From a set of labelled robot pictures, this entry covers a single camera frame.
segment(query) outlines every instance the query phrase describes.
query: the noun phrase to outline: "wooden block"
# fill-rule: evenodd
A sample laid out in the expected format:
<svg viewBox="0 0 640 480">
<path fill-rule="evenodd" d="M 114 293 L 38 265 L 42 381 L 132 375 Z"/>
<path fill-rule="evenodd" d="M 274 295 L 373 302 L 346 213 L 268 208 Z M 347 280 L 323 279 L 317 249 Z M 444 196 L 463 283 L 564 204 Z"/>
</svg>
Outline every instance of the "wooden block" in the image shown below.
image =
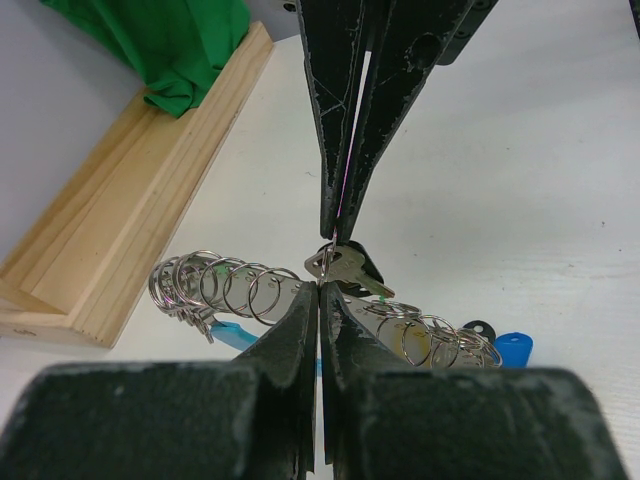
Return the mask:
<svg viewBox="0 0 640 480">
<path fill-rule="evenodd" d="M 95 341 L 69 328 L 67 315 L 33 312 L 0 312 L 0 336 L 48 342 L 95 345 Z"/>
<path fill-rule="evenodd" d="M 3 310 L 62 313 L 57 308 L 52 307 L 33 295 L 18 290 L 0 278 L 0 311 Z"/>
<path fill-rule="evenodd" d="M 180 119 L 146 105 L 144 91 L 134 97 L 0 267 L 11 291 L 66 314 L 56 339 L 46 326 L 37 338 L 67 341 L 58 331 L 66 329 L 69 343 L 115 343 L 272 48 L 262 24 L 252 25 L 200 107 Z M 4 290 L 0 299 L 15 301 Z M 42 310 L 32 305 L 20 303 L 20 316 L 0 312 L 0 325 L 33 330 L 42 316 L 29 312 Z"/>
</svg>

